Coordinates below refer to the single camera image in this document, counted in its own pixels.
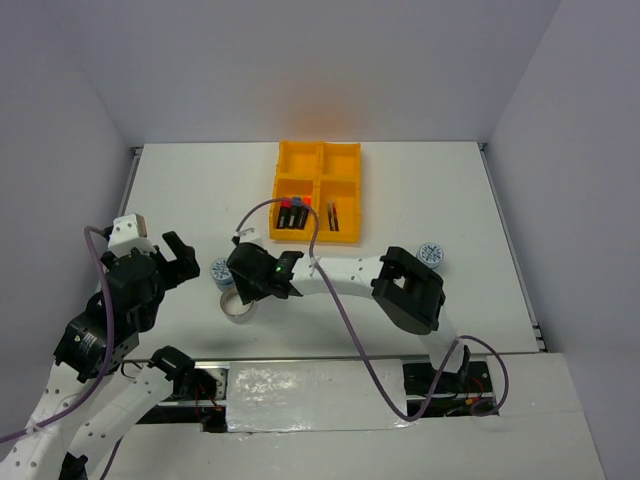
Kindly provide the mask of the pink cap black highlighter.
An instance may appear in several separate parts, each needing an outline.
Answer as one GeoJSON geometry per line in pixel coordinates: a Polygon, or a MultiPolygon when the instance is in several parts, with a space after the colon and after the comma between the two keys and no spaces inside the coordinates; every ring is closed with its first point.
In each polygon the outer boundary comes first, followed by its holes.
{"type": "Polygon", "coordinates": [[[292,207],[291,200],[283,200],[278,209],[275,227],[277,229],[287,229],[289,225],[290,211],[292,207]]]}

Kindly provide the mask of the blue cap black highlighter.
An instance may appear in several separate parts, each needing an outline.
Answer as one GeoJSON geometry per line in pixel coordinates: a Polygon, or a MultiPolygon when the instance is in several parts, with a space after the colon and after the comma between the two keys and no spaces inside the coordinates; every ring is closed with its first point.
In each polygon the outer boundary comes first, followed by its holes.
{"type": "Polygon", "coordinates": [[[303,207],[302,207],[302,198],[294,196],[291,201],[291,206],[289,208],[289,216],[287,219],[286,228],[287,229],[301,229],[301,221],[303,217],[303,207]]]}

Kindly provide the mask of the orange cap black highlighter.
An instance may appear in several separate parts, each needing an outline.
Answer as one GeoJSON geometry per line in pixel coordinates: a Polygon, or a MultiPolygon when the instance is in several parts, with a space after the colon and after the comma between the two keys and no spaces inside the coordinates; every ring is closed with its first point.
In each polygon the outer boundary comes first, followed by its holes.
{"type": "Polygon", "coordinates": [[[297,228],[300,230],[303,230],[306,226],[311,203],[312,203],[311,196],[305,196],[302,198],[302,206],[300,207],[300,216],[297,222],[297,228]]]}

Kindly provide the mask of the red pen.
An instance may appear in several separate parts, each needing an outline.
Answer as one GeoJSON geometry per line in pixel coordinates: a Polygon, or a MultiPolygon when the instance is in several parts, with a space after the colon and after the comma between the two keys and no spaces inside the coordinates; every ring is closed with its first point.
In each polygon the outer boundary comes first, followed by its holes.
{"type": "Polygon", "coordinates": [[[331,203],[331,215],[332,215],[332,221],[333,221],[333,231],[335,232],[339,232],[339,219],[338,219],[338,213],[337,213],[337,207],[335,202],[331,203]]]}

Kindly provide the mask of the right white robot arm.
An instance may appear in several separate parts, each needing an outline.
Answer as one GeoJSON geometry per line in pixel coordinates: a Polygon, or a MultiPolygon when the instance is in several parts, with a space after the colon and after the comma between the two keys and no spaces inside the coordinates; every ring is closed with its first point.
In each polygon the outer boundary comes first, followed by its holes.
{"type": "Polygon", "coordinates": [[[240,242],[227,267],[245,304],[321,293],[371,299],[395,327],[421,339],[442,389],[457,391],[469,380],[469,350],[447,316],[443,278],[401,247],[373,257],[301,251],[274,257],[255,243],[240,242]]]}

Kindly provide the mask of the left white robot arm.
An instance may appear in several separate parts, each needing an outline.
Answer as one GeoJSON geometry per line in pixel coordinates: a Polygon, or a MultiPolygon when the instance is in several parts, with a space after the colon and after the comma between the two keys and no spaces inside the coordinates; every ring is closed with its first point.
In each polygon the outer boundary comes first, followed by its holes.
{"type": "Polygon", "coordinates": [[[124,435],[158,403],[195,389],[194,360],[165,346],[120,394],[89,413],[140,334],[154,326],[166,292],[200,274],[194,248],[175,232],[162,236],[175,256],[168,261],[154,245],[118,252],[123,231],[99,233],[109,241],[107,252],[92,256],[100,289],[65,328],[29,423],[2,437],[12,446],[1,462],[4,479],[88,479],[102,462],[112,463],[124,435]]]}

